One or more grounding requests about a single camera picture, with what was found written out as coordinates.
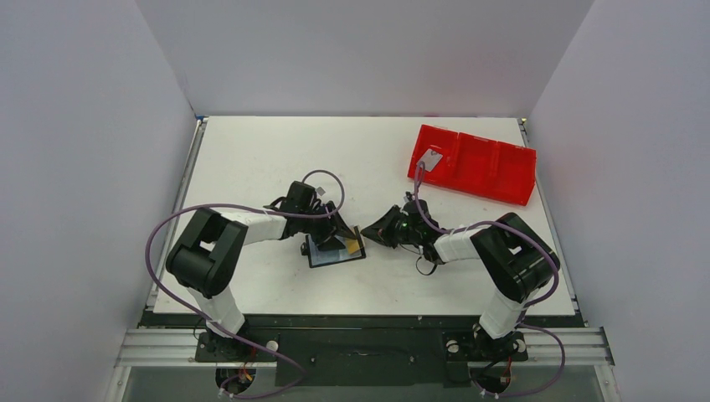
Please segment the black leather card holder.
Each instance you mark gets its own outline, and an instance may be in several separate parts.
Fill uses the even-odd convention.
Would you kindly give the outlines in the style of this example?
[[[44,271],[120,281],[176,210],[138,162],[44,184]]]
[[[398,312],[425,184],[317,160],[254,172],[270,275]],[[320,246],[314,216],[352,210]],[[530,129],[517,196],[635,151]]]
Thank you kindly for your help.
[[[307,258],[308,265],[312,269],[347,263],[355,260],[363,260],[367,257],[363,238],[359,233],[356,233],[356,237],[354,239],[359,240],[362,249],[355,255],[348,254],[344,243],[345,239],[348,238],[335,236],[333,240],[338,242],[340,248],[333,250],[320,250],[316,247],[316,243],[313,241],[311,236],[307,234],[305,241],[301,244],[301,255]]]

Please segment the silver grey credit card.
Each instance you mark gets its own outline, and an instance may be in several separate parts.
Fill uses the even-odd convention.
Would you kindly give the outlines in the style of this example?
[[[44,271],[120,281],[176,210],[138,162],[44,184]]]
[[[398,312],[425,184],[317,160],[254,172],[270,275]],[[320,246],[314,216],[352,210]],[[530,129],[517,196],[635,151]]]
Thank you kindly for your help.
[[[427,148],[424,153],[419,157],[419,160],[415,164],[417,168],[421,168],[426,172],[431,172],[442,160],[443,154],[436,151],[433,148]]]

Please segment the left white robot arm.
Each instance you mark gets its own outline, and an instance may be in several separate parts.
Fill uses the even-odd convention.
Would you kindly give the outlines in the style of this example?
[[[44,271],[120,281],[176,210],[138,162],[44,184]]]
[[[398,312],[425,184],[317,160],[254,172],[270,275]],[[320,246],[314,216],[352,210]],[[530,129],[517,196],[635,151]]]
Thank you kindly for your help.
[[[333,202],[322,202],[316,188],[295,181],[263,212],[226,216],[208,207],[197,209],[169,252],[167,271],[207,314],[208,329],[219,335],[216,346],[227,359],[239,360],[250,348],[250,337],[240,331],[246,319],[229,289],[241,250],[297,234],[307,235],[308,245],[325,252],[344,250],[347,240],[357,239]]]

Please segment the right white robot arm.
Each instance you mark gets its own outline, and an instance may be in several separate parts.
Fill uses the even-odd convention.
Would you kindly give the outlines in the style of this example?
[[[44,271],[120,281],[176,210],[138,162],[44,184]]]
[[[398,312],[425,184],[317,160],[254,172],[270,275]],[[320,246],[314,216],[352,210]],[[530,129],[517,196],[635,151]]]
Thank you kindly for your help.
[[[495,286],[492,299],[472,335],[474,350],[492,358],[506,345],[506,336],[521,324],[532,305],[548,299],[560,283],[558,257],[517,214],[460,229],[444,229],[431,218],[424,200],[393,206],[361,231],[376,243],[409,245],[434,265],[479,260]]]

